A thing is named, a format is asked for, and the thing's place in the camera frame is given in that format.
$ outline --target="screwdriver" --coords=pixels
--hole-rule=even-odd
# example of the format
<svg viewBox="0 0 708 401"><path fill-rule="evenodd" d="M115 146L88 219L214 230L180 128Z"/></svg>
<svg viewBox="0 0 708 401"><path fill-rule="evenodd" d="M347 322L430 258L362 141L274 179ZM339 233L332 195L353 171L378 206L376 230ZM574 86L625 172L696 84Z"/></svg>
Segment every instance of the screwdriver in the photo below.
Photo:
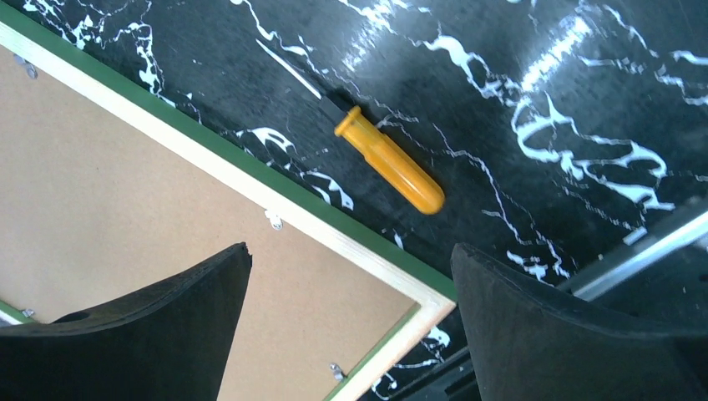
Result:
<svg viewBox="0 0 708 401"><path fill-rule="evenodd" d="M319 109L335 124L334 133L343 137L363 156L373 169L388 181L403 197L425 215L443 208L443 190L395 142L379 131L358 105L348 104L341 96L329 92L322 96L310 82L295 71L283 58L272 52L260 40L256 42L278 64L285 68L320 101Z"/></svg>

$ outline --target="metal bar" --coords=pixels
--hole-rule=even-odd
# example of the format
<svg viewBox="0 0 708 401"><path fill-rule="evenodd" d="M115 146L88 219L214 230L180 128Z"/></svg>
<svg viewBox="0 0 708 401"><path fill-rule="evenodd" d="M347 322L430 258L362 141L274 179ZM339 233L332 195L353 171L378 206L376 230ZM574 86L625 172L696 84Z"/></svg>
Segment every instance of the metal bar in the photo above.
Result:
<svg viewBox="0 0 708 401"><path fill-rule="evenodd" d="M708 200L698 200L676 210L629 245L605 255L558 289L593 301L652 263L708 236Z"/></svg>

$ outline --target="orange screwdriver handle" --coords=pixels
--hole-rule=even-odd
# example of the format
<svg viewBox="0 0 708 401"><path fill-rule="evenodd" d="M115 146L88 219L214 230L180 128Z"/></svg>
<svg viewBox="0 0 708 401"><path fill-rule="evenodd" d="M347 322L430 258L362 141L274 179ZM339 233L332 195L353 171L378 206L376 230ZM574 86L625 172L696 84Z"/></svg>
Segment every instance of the orange screwdriver handle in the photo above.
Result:
<svg viewBox="0 0 708 401"><path fill-rule="evenodd" d="M421 213L433 215L443 208L445 194L440 185L369 122L359 106L349 111L334 133L357 148L364 160Z"/></svg>

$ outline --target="black marble surface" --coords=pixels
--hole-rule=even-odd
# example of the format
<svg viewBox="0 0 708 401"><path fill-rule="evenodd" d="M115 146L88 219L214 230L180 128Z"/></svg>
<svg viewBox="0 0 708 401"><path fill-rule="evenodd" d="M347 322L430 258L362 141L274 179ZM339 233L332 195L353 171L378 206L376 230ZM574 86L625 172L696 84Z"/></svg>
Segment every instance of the black marble surface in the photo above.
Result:
<svg viewBox="0 0 708 401"><path fill-rule="evenodd" d="M708 189L702 0L6 1L448 275L468 242L557 284ZM443 210L417 213L257 41L366 106ZM464 345L454 312L372 394Z"/></svg>

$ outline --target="brown fiberboard panel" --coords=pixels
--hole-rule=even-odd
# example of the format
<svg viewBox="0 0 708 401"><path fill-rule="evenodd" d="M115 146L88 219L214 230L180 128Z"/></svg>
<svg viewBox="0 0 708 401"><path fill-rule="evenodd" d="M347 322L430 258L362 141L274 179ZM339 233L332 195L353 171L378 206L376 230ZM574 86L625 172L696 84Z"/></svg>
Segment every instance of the brown fiberboard panel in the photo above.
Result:
<svg viewBox="0 0 708 401"><path fill-rule="evenodd" d="M254 256L220 399L324 398L414 302L0 49L0 299L41 322L236 241Z"/></svg>

